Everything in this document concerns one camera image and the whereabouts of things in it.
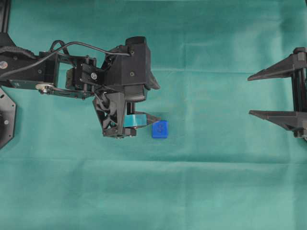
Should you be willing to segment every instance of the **table surface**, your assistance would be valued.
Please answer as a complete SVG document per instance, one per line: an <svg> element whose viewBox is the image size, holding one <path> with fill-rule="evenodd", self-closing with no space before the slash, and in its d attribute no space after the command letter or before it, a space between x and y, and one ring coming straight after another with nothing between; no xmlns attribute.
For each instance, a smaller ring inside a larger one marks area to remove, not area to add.
<svg viewBox="0 0 307 230"><path fill-rule="evenodd" d="M111 49L146 36L161 89L136 106L169 136L103 138L91 99L3 87L18 107L0 229L306 229L307 143L248 115L293 110L291 80L247 82L307 46L306 25L304 0L13 0L9 34L36 54L57 39Z"/></svg>

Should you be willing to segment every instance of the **green cloth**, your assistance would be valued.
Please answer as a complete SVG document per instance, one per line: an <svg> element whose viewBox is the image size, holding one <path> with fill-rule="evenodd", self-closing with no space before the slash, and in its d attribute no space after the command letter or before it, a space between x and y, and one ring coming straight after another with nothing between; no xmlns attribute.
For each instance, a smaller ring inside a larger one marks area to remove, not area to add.
<svg viewBox="0 0 307 230"><path fill-rule="evenodd" d="M148 126L104 138L91 99L3 87L18 107L0 150L0 229L306 229L307 143L248 115L291 111L291 80L247 82L307 46L306 10L304 0L13 0L9 34L36 54L56 39L111 49L146 36L161 89L136 110L168 120L169 137Z"/></svg>

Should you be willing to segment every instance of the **robotic arm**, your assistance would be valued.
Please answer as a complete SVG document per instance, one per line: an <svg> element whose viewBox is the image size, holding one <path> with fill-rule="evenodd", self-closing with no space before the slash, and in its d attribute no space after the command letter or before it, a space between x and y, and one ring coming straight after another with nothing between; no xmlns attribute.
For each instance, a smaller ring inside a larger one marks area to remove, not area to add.
<svg viewBox="0 0 307 230"><path fill-rule="evenodd" d="M89 56L70 55L67 47L71 45L105 53L103 65L97 67L96 59ZM60 63L72 65L67 71L65 89L57 88ZM82 100L94 97L94 109L105 137L135 136L136 129L159 120L135 111L135 103L145 101L150 89L160 88L151 73L145 37L128 38L124 46L110 51L81 42L65 44L57 40L49 51L35 55L16 46L7 33L0 33L0 85ZM0 95L1 148L13 137L16 106L2 90L0 93L3 95Z"/></svg>

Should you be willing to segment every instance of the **blue block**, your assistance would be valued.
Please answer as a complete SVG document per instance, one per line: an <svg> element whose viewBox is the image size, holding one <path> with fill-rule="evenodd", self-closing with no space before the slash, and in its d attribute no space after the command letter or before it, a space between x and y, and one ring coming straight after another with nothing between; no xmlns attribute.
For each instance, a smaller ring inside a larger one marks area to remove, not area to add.
<svg viewBox="0 0 307 230"><path fill-rule="evenodd" d="M153 123L153 138L167 138L168 136L168 121L157 121Z"/></svg>

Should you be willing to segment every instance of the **teal fabric backdrop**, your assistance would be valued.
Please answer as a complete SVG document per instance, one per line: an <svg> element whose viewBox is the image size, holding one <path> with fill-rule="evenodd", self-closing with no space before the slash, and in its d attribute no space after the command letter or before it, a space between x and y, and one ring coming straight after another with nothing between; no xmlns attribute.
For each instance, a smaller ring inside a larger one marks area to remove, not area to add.
<svg viewBox="0 0 307 230"><path fill-rule="evenodd" d="M4 88L18 111L0 150L0 229L306 229L307 143L248 115L291 111L290 79L247 82L307 46L306 25L304 0L13 0L9 34L36 54L146 36L161 90L137 110L168 120L169 138L150 126L103 138L91 99Z"/></svg>

